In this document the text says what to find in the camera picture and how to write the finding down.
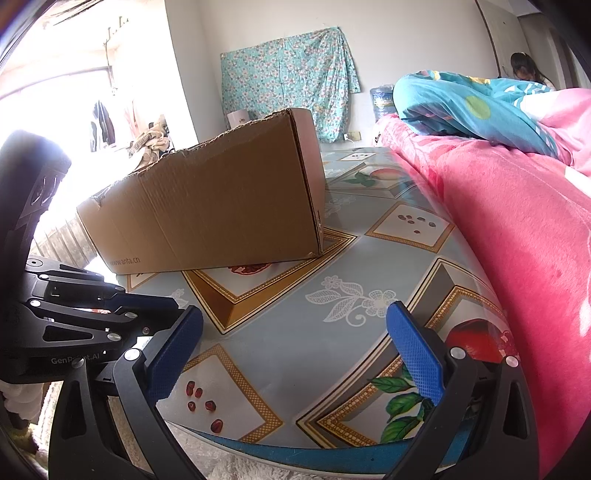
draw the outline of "white wall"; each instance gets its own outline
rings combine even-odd
[[[508,0],[496,1],[508,5]],[[474,0],[200,0],[200,7],[219,88],[220,53],[340,27],[362,86],[361,93],[352,96],[348,129],[361,132],[358,146],[370,143],[375,122],[370,88],[395,83],[421,69],[497,77],[488,33]]]
[[[176,148],[192,147],[197,135],[183,91],[168,30],[164,0],[145,0],[113,38],[117,96],[134,101],[146,122],[166,117]]]
[[[199,5],[194,0],[165,0],[178,73],[199,142],[226,129],[220,94],[209,61]]]

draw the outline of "white fluffy rug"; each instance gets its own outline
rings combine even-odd
[[[39,424],[34,431],[35,441],[39,445],[37,459],[45,466],[47,465],[47,452],[50,447],[53,414],[56,409],[57,398],[60,395],[60,389],[61,382],[51,384],[43,402]],[[135,466],[151,472],[150,466],[139,449],[127,423],[119,398],[109,398],[109,406],[131,462]],[[212,446],[184,432],[175,425],[168,424],[168,427],[179,445],[208,480],[267,480],[270,478],[274,480],[318,480],[323,478],[256,462]],[[338,480],[335,477],[326,477],[326,479]]]

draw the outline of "cardboard box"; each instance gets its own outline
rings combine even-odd
[[[291,108],[163,157],[78,206],[117,274],[322,254],[324,170],[310,111]]]

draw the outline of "blue floral cloth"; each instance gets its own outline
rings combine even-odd
[[[349,94],[360,92],[340,28],[280,38],[221,54],[224,114],[252,119],[287,107],[312,111],[318,139],[331,143],[349,122]]]
[[[541,83],[423,70],[397,81],[393,96],[400,119],[419,135],[484,138],[558,158],[554,139],[519,108],[525,95],[549,91]]]

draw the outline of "white lace flower print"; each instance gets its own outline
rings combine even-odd
[[[306,300],[315,305],[336,302],[323,320],[326,323],[345,319],[352,327],[361,327],[367,321],[367,317],[361,313],[353,313],[355,310],[365,309],[365,313],[370,317],[385,318],[388,306],[398,300],[392,290],[374,290],[366,297],[359,283],[345,282],[337,275],[325,277],[321,285],[324,290],[308,293]]]
[[[337,289],[340,287],[342,280],[337,276],[333,275],[332,277],[324,277],[324,281],[321,283],[323,287],[330,289]]]
[[[355,197],[349,195],[347,197],[332,199],[324,204],[324,218],[328,218],[335,212],[341,210],[343,206],[350,205],[355,201]]]
[[[374,290],[368,293],[368,298],[363,300],[361,306],[370,317],[386,318],[386,310],[396,300],[396,293],[392,290]]]
[[[174,298],[176,300],[179,308],[183,309],[189,304],[189,301],[182,298],[183,295],[184,295],[184,288],[177,288],[174,292],[172,292],[169,295],[169,297]]]

